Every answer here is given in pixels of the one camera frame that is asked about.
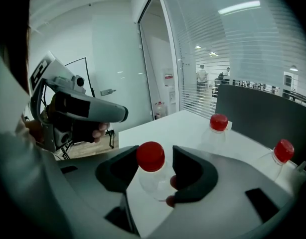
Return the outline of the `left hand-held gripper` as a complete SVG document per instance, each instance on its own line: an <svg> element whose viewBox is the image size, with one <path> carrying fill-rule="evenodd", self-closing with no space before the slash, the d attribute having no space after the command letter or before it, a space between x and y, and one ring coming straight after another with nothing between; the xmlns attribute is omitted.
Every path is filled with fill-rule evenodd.
<svg viewBox="0 0 306 239"><path fill-rule="evenodd" d="M41 146L51 152L73 140L73 125L87 118L96 122L123 122L128 118L124 106L85 98L84 78L73 74L51 51L36 66L29 78L31 114L43 130Z"/></svg>

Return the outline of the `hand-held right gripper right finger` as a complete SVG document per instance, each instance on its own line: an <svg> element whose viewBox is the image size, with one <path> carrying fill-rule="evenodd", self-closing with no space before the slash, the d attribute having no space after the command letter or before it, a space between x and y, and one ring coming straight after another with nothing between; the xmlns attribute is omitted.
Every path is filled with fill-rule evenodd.
<svg viewBox="0 0 306 239"><path fill-rule="evenodd" d="M238 159L174 146L174 209L152 239L264 238L288 214L293 196Z"/></svg>

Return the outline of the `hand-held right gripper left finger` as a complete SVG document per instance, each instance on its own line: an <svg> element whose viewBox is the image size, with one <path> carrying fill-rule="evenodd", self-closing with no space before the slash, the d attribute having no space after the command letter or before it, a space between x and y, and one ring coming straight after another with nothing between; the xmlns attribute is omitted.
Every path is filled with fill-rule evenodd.
<svg viewBox="0 0 306 239"><path fill-rule="evenodd" d="M49 159L49 183L62 215L52 237L139 237L126 194L138 169L136 149Z"/></svg>

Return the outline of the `person's left hand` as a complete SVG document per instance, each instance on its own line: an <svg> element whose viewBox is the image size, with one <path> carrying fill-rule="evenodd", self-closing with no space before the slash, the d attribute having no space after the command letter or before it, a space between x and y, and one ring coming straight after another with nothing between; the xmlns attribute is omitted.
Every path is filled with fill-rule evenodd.
<svg viewBox="0 0 306 239"><path fill-rule="evenodd" d="M98 143L110 128L110 123L99 123L98 128L93 130L92 137L95 143Z"/></svg>

